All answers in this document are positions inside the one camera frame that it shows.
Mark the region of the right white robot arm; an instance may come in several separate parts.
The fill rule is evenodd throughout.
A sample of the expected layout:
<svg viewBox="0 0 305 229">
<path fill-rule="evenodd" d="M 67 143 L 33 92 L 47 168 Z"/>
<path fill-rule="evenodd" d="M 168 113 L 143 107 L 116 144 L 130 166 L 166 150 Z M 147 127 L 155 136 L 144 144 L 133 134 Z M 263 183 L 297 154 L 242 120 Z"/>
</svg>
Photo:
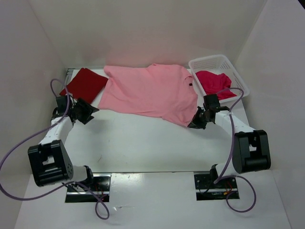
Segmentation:
<svg viewBox="0 0 305 229">
<path fill-rule="evenodd" d="M 238 119 L 232 107 L 222 106 L 216 94 L 203 97 L 203 107 L 198 107 L 189 128 L 205 129 L 208 123 L 221 127 L 231 138 L 227 161 L 211 167 L 212 181 L 238 174 L 269 170 L 271 157 L 267 132 L 256 130 Z"/>
</svg>

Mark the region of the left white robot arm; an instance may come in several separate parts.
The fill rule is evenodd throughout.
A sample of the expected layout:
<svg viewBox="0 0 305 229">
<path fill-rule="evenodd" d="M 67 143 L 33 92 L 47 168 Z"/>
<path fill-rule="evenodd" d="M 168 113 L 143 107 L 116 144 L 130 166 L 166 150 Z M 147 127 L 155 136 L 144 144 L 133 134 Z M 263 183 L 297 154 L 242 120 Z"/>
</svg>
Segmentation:
<svg viewBox="0 0 305 229">
<path fill-rule="evenodd" d="M 75 122 L 87 124 L 99 109 L 81 98 L 74 101 L 71 96 L 58 96 L 56 103 L 51 117 L 52 128 L 38 145 L 28 149 L 34 181 L 39 187 L 66 181 L 92 184 L 92 170 L 88 166 L 74 166 L 64 144 Z"/>
</svg>

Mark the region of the light pink t-shirt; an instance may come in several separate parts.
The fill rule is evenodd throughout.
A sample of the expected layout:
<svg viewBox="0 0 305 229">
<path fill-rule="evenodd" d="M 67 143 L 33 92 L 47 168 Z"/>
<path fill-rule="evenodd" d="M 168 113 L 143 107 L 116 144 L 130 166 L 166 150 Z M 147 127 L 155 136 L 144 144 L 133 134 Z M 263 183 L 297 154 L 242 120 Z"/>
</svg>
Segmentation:
<svg viewBox="0 0 305 229">
<path fill-rule="evenodd" d="M 197 111 L 193 76 L 176 64 L 144 68 L 105 66 L 109 77 L 99 109 L 156 117 L 187 127 Z"/>
</svg>

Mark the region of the dark red t-shirt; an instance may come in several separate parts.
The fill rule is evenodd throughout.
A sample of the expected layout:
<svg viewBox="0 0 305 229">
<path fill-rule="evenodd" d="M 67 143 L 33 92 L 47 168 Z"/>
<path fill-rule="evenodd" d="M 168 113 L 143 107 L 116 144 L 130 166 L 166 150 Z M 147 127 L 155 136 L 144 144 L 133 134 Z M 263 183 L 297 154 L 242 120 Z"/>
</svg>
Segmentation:
<svg viewBox="0 0 305 229">
<path fill-rule="evenodd" d="M 78 100 L 81 98 L 91 104 L 106 86 L 107 82 L 108 78 L 88 68 L 81 68 L 66 87 L 74 99 Z"/>
</svg>

